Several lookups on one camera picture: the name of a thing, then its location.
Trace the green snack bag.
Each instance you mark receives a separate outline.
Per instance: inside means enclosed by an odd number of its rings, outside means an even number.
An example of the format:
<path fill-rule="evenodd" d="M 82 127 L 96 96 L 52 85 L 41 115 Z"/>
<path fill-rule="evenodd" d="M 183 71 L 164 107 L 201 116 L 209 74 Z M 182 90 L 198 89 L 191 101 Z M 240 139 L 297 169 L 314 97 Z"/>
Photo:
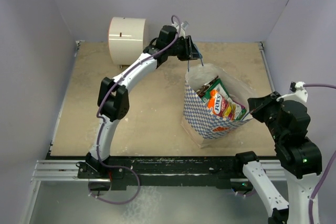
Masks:
<path fill-rule="evenodd" d="M 213 84 L 213 85 L 206 91 L 205 96 L 201 98 L 202 101 L 203 101 L 206 105 L 208 105 L 208 102 L 209 102 L 209 99 L 210 99 L 210 92 L 211 92 L 212 90 L 217 90 L 221 95 L 225 96 L 225 98 L 231 98 L 230 95 L 229 95 L 229 93 L 228 93 L 228 91 L 227 91 L 226 88 L 224 87 L 224 85 L 223 85 L 221 79 L 218 78 L 218 79 L 216 80 L 216 82 L 215 82 L 215 83 L 214 83 L 214 84 Z M 243 105 L 241 105 L 241 104 L 239 104 L 239 103 L 237 103 L 237 102 L 235 102 L 235 103 L 236 103 L 236 104 L 238 105 L 238 107 L 241 109 L 240 117 L 239 117 L 238 120 L 231 120 L 231 121 L 239 121 L 239 120 L 241 120 L 241 119 L 243 118 L 243 116 L 244 116 L 244 115 L 246 114 L 246 112 L 247 112 L 246 108 L 245 108 Z"/>

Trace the blue checkered paper bag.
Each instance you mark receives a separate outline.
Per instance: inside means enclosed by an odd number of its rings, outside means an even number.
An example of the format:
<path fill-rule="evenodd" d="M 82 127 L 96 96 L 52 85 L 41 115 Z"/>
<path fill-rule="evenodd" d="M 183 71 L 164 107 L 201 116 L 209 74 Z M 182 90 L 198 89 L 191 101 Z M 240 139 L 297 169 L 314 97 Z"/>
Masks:
<path fill-rule="evenodd" d="M 241 120 L 231 121 L 214 115 L 196 94 L 202 85 L 216 76 L 221 79 L 230 97 L 246 108 L 247 112 Z M 213 64 L 202 62 L 188 67 L 185 74 L 182 127 L 198 147 L 209 146 L 251 120 L 247 99 L 255 94 L 255 90 L 250 86 Z"/>

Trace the brown kettle chips bag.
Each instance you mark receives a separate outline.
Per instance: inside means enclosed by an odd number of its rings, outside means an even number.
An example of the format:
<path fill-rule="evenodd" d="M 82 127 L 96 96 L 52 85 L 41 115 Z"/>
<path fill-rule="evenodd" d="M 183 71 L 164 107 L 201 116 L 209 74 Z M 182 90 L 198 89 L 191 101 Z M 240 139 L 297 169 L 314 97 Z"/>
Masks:
<path fill-rule="evenodd" d="M 218 76 L 214 77 L 211 81 L 205 83 L 204 85 L 202 85 L 197 91 L 196 94 L 202 98 L 205 96 L 206 91 L 216 82 L 216 80 L 218 79 Z"/>

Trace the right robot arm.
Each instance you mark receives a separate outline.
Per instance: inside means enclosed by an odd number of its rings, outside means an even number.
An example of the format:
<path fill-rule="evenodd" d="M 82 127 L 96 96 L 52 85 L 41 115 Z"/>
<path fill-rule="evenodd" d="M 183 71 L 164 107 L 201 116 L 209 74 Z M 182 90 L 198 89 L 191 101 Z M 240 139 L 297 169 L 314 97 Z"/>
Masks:
<path fill-rule="evenodd" d="M 304 88 L 291 94 L 273 92 L 262 98 L 249 98 L 250 114 L 265 123 L 274 143 L 276 156 L 284 169 L 288 199 L 273 185 L 254 152 L 236 155 L 234 173 L 247 177 L 262 200 L 268 223 L 319 223 L 315 187 L 321 178 L 322 155 L 306 136 L 311 118 Z"/>

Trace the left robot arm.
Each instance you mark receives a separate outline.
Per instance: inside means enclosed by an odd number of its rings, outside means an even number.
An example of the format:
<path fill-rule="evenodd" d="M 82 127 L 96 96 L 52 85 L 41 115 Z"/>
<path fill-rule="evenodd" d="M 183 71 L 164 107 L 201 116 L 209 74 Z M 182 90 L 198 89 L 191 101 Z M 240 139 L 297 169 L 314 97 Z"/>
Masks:
<path fill-rule="evenodd" d="M 136 84 L 170 56 L 176 56 L 180 61 L 201 59 L 191 36 L 185 33 L 187 27 L 187 22 L 164 25 L 158 37 L 150 41 L 139 58 L 125 71 L 112 79 L 105 77 L 101 81 L 97 102 L 99 129 L 85 161 L 89 173 L 96 178 L 102 178 L 108 172 L 112 139 L 119 122 L 129 111 L 129 94 Z"/>

